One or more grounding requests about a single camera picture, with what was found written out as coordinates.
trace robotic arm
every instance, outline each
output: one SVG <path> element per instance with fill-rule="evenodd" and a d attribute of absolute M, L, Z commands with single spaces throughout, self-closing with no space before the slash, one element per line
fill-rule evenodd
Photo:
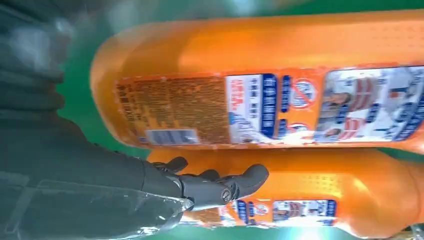
<path fill-rule="evenodd" d="M 248 196 L 268 177 L 262 165 L 233 176 L 177 175 L 185 159 L 151 164 L 105 150 L 57 115 L 64 26 L 73 11 L 99 3 L 0 3 L 0 239 L 145 236 L 174 227 L 183 211 Z"/>

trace prohibition symbol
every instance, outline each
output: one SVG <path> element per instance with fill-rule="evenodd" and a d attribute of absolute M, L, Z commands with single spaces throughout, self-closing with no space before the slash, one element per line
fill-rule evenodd
<path fill-rule="evenodd" d="M 254 213 L 259 216 L 266 215 L 269 212 L 268 207 L 264 204 L 256 204 L 254 206 Z"/>
<path fill-rule="evenodd" d="M 295 109 L 305 109 L 311 106 L 317 98 L 317 90 L 308 79 L 297 80 L 291 89 L 290 103 Z"/>

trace green surface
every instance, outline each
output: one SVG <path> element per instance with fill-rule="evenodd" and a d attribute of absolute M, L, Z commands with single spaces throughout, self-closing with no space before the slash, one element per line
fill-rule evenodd
<path fill-rule="evenodd" d="M 65 83 L 58 90 L 65 95 L 66 105 L 60 114 L 77 123 L 93 142 L 110 150 L 144 158 L 148 151 L 117 142 L 104 126 L 89 89 L 90 67 L 96 50 L 109 37 L 147 23 L 176 19 L 206 19 L 216 17 L 277 16 L 320 13 L 344 13 L 424 8 L 422 0 L 313 0 L 292 1 L 297 4 L 278 5 L 283 0 L 127 0 L 97 15 L 86 16 L 76 24 L 75 41 L 65 65 Z M 418 160 L 422 156 L 393 149 L 384 151 L 399 159 Z M 170 232 L 151 236 L 153 239 L 350 239 L 333 228 L 219 228 L 213 231 L 194 227 L 178 227 Z"/>

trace orange plastic bottle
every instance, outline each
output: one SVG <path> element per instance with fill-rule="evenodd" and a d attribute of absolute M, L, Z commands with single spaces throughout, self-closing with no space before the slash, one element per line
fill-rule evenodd
<path fill-rule="evenodd" d="M 188 160 L 184 173 L 215 169 L 227 176 L 256 163 L 270 172 L 252 196 L 187 215 L 206 226 L 334 226 L 361 238 L 388 238 L 424 222 L 424 164 L 375 149 L 155 149 L 148 160 L 178 156 Z"/>
<path fill-rule="evenodd" d="M 92 65 L 137 147 L 390 147 L 424 154 L 424 10 L 149 23 Z"/>

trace bottle label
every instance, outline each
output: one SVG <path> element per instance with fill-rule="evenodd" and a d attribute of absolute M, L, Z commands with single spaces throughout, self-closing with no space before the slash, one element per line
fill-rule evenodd
<path fill-rule="evenodd" d="M 422 128 L 424 66 L 390 66 L 127 77 L 116 96 L 142 146 L 400 142 Z"/>
<path fill-rule="evenodd" d="M 260 227 L 333 226 L 335 200 L 242 199 L 219 208 L 220 225 Z"/>
<path fill-rule="evenodd" d="M 272 220 L 279 227 L 333 226 L 336 209 L 334 200 L 275 201 Z"/>

